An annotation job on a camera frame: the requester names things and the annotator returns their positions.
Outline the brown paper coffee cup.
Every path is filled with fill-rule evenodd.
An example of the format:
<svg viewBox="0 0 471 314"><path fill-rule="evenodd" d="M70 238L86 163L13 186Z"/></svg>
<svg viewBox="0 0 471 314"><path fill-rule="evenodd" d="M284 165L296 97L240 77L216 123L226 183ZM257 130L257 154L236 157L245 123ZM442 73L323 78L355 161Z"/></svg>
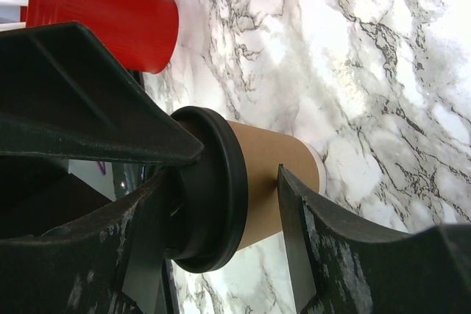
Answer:
<svg viewBox="0 0 471 314"><path fill-rule="evenodd" d="M323 195L327 177L314 148L290 135L231 121L243 152L248 179L247 219L240 250L282 231L277 195L278 168L283 165L305 185Z"/></svg>

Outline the black plastic cup lid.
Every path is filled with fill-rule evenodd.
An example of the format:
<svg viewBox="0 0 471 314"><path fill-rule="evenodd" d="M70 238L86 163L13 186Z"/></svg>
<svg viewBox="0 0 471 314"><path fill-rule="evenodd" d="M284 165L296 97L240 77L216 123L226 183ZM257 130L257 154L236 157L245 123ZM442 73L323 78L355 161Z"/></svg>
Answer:
<svg viewBox="0 0 471 314"><path fill-rule="evenodd" d="M248 179L241 145L217 112L188 106L172 114L204 149L200 158L177 168L181 195L171 216L173 235L166 256L201 274L224 267L237 251L247 220Z"/></svg>

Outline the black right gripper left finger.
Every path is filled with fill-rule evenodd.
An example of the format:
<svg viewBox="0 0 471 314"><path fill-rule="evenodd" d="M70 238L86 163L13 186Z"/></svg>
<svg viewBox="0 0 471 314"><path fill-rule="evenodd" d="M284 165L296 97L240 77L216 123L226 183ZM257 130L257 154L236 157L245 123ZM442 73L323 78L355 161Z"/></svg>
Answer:
<svg viewBox="0 0 471 314"><path fill-rule="evenodd" d="M111 201L55 167L1 168L3 313L177 313L160 170Z"/></svg>

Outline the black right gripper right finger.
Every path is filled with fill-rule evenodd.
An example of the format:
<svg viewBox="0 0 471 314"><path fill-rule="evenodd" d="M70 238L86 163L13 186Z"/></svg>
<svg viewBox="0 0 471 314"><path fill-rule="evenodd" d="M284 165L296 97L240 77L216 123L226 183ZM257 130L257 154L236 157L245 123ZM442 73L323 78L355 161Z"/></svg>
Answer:
<svg viewBox="0 0 471 314"><path fill-rule="evenodd" d="M468 313L470 225L417 234L344 209L280 168L277 192L298 313Z"/></svg>

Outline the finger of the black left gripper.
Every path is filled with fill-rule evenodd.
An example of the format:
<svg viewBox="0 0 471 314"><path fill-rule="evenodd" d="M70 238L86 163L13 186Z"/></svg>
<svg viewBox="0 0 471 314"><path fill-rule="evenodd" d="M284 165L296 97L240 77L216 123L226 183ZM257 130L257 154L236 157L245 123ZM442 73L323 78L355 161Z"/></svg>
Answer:
<svg viewBox="0 0 471 314"><path fill-rule="evenodd" d="M1 34L1 153L185 165L203 145L85 26Z"/></svg>

